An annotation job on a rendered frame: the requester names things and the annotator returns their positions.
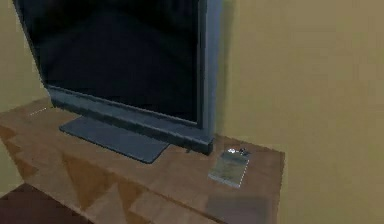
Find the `brown wooden television stand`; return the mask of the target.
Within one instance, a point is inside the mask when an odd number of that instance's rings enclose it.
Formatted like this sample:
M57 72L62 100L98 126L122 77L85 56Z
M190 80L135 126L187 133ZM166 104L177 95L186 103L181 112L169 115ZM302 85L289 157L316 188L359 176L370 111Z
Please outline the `brown wooden television stand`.
M0 139L28 184L94 224L278 224L284 155L219 136L211 155L169 146L144 164L64 134L48 99L0 113ZM227 148L250 162L240 188L209 178Z

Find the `grey flat television set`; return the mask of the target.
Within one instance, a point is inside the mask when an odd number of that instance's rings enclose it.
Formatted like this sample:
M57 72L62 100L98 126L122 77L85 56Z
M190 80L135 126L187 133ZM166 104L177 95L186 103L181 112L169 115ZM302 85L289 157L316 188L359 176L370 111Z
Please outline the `grey flat television set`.
M12 0L60 131L142 163L213 150L223 0Z

